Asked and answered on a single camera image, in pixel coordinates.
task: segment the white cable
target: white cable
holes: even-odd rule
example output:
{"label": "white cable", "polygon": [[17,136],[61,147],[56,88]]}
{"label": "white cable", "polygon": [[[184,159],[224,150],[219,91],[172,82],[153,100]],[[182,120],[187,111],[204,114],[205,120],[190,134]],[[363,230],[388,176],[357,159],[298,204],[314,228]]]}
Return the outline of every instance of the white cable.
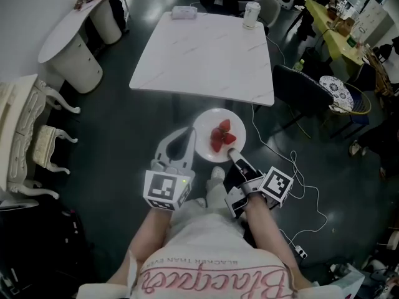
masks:
{"label": "white cable", "polygon": [[295,247],[293,241],[294,241],[294,239],[295,239],[299,234],[301,234],[301,233],[303,233],[303,232],[318,232],[318,231],[320,231],[320,230],[328,223],[329,220],[328,220],[328,218],[327,218],[326,215],[324,215],[323,213],[321,213],[321,212],[319,211],[319,190],[317,189],[317,187],[305,185],[305,177],[302,175],[302,173],[299,171],[299,169],[298,169],[298,167],[297,167],[297,165],[296,165],[297,152],[296,152],[296,151],[291,151],[291,153],[290,153],[290,155],[289,155],[291,159],[288,159],[288,158],[286,158],[285,156],[281,155],[280,153],[274,151],[269,145],[267,145],[265,142],[263,142],[263,140],[262,140],[262,138],[261,138],[261,134],[260,134],[258,128],[256,127],[255,121],[254,121],[254,117],[255,117],[254,105],[251,104],[251,107],[252,107],[252,125],[255,127],[255,130],[257,131],[257,135],[259,136],[259,139],[261,140],[261,143],[262,143],[264,146],[266,146],[267,148],[269,148],[269,150],[271,150],[273,153],[277,154],[277,155],[280,156],[282,159],[284,159],[284,160],[286,160],[286,161],[288,161],[288,162],[290,162],[290,163],[292,164],[292,170],[293,170],[293,172],[294,172],[294,176],[295,176],[295,178],[297,179],[298,183],[304,188],[303,194],[302,194],[301,197],[298,197],[298,196],[293,195],[293,194],[291,193],[291,191],[289,192],[289,194],[290,194],[293,198],[302,199],[302,198],[305,197],[305,188],[314,188],[314,189],[317,191],[316,211],[317,211],[321,216],[323,216],[323,217],[325,218],[324,224],[323,224],[319,229],[317,229],[317,230],[312,230],[312,229],[301,230],[301,231],[298,232],[298,233],[294,236],[294,238],[292,238],[292,239],[288,238],[288,236],[286,235],[286,233],[285,233],[282,229],[280,229],[281,232],[282,232],[282,233],[287,237],[287,239],[289,240],[288,246],[290,246],[290,245],[292,244],[292,245]]}
{"label": "white cable", "polygon": [[268,37],[266,37],[266,39],[269,40],[270,42],[272,42],[279,49],[279,51],[280,51],[280,53],[282,55],[282,59],[284,61],[284,65],[285,65],[286,64],[286,57],[284,56],[284,53],[281,52],[281,49],[280,49],[279,45],[277,43],[273,42],[272,40],[270,40]]}

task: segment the plate of strawberries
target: plate of strawberries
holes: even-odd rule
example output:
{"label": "plate of strawberries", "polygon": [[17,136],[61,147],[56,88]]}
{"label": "plate of strawberries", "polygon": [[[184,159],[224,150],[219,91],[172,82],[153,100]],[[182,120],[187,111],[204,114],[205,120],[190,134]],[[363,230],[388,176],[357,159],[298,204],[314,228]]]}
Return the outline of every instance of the plate of strawberries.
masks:
{"label": "plate of strawberries", "polygon": [[244,148],[246,131],[243,121],[224,108],[213,108],[202,113],[194,122],[197,132],[196,152],[214,163],[229,160],[230,148],[239,152]]}

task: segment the white desk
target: white desk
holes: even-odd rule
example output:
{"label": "white desk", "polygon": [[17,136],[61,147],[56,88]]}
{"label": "white desk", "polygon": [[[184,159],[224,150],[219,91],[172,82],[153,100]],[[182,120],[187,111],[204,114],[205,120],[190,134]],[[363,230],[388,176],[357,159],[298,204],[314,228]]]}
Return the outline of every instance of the white desk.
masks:
{"label": "white desk", "polygon": [[271,106],[272,72],[263,25],[248,30],[237,17],[199,13],[172,20],[164,13],[129,84]]}
{"label": "white desk", "polygon": [[93,0],[81,10],[72,10],[61,20],[44,42],[39,63],[50,62],[56,71],[80,93],[92,91],[101,81],[102,69],[79,35],[79,29],[90,15],[106,44],[120,39],[108,0]]}
{"label": "white desk", "polygon": [[66,110],[80,113],[72,108],[55,90],[37,78],[37,74],[21,77],[13,83],[0,83],[0,188],[3,191],[21,192],[28,196],[58,194],[48,189],[32,189],[27,184],[26,152],[31,143],[33,125],[43,112],[46,102],[56,110],[48,97],[57,100]]}

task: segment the strawberry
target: strawberry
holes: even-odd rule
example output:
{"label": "strawberry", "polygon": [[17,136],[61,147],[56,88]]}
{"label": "strawberry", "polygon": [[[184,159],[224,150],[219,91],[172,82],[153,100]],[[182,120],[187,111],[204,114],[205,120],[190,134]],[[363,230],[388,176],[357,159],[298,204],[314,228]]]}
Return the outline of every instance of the strawberry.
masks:
{"label": "strawberry", "polygon": [[224,137],[224,133],[220,128],[214,128],[211,133],[211,140],[221,141]]}
{"label": "strawberry", "polygon": [[223,140],[211,140],[211,146],[213,150],[219,153],[220,149],[222,148]]}
{"label": "strawberry", "polygon": [[224,120],[219,124],[219,128],[222,129],[223,131],[229,132],[230,131],[230,120]]}
{"label": "strawberry", "polygon": [[237,138],[236,138],[233,134],[226,133],[226,134],[224,135],[223,141],[224,141],[224,144],[230,145],[231,143],[234,143],[234,142],[236,141],[236,139],[237,139]]}

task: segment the white can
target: white can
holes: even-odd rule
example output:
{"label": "white can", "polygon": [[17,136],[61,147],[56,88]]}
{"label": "white can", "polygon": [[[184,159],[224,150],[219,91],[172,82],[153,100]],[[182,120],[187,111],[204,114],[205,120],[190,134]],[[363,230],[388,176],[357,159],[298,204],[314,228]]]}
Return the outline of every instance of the white can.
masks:
{"label": "white can", "polygon": [[257,2],[249,2],[245,6],[243,26],[247,29],[255,28],[257,17],[261,11],[261,5]]}

